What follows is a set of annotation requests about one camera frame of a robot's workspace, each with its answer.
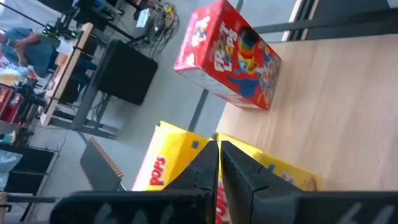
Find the wooden top desk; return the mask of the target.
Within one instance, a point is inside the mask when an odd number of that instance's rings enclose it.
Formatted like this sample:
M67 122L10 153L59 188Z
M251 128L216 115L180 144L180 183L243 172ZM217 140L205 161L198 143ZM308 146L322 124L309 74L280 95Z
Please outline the wooden top desk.
M49 83L49 87L45 92L44 99L47 100L47 106L43 109L40 115L40 123L42 126L48 126L50 120L55 112L56 106L62 96L62 93L71 77L72 71L83 52L83 47L85 46L91 32L94 29L92 23L83 24L80 29L80 36L75 40L65 42L72 48L72 52L69 54L59 54L55 61L57 69L53 78Z

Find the hazard-striped dark panel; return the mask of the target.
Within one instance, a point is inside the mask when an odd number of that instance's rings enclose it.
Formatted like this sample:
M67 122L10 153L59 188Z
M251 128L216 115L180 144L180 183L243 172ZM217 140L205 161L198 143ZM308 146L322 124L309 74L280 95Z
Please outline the hazard-striped dark panel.
M86 142L81 168L95 191L125 191L123 173L94 138Z

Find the person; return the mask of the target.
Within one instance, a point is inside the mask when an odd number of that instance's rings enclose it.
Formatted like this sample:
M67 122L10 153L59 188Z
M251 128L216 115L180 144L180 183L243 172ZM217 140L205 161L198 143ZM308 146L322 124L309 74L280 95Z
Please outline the person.
M49 76L57 58L50 44L40 41L32 29L23 27L0 32L0 51L13 65L31 68L40 78Z

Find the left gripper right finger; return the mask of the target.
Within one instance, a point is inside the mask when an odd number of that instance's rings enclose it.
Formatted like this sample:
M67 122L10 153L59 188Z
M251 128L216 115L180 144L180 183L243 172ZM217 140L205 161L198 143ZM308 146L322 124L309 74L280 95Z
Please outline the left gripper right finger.
M298 187L229 141L221 143L221 170L233 224L294 224Z

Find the red storage bin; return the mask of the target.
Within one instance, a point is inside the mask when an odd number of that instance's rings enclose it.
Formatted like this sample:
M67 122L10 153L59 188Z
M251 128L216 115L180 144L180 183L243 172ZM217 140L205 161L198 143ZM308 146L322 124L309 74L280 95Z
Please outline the red storage bin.
M22 103L22 96L13 89L0 86L0 120L20 125L17 111Z

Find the black box under desk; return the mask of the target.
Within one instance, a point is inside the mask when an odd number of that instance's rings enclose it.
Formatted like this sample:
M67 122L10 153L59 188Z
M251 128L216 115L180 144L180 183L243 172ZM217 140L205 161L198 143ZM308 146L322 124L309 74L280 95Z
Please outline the black box under desk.
M140 106L157 69L156 61L120 40L112 40L91 84L97 90Z

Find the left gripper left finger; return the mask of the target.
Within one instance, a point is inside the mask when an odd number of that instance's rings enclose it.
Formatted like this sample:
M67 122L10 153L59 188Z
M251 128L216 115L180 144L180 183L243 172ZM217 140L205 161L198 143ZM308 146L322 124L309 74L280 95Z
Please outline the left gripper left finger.
M219 171L219 149L208 141L194 160L164 190L203 190L216 199Z

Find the red Froot Loops cereal box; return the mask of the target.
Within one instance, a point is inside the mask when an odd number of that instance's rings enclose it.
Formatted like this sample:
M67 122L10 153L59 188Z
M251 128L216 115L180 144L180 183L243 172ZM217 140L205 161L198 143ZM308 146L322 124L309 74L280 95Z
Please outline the red Froot Loops cereal box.
M281 62L228 0L219 0L193 12L174 70L235 106L268 110Z

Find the black storage shelf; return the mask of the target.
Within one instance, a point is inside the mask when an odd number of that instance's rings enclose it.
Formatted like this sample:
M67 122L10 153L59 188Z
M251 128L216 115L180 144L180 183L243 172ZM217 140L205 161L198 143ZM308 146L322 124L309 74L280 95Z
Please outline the black storage shelf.
M0 143L0 149L22 154L21 160L9 174L4 191L37 195L52 161L58 156L58 151L6 143Z

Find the yellow Corn Pops cereal box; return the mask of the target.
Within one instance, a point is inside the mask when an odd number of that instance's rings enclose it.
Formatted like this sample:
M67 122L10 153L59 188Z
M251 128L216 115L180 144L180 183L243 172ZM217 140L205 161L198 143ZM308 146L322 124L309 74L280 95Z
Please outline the yellow Corn Pops cereal box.
M266 169L304 191L317 191L322 188L322 178L320 176L289 164L288 162L276 159L244 141L223 133L214 134L213 139L218 143L219 148L221 148L222 141L229 141L258 163L262 164ZM220 162L215 224L233 224L224 192Z
M207 138L161 121L154 130L133 191L162 190L206 146Z

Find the wooden shelf with black frame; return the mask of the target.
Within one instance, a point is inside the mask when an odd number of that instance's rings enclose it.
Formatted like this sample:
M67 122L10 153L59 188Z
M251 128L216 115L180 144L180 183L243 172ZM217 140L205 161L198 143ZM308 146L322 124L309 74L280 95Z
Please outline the wooden shelf with black frame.
M324 189L398 190L398 34L274 42L271 107L227 104L217 132L318 174Z

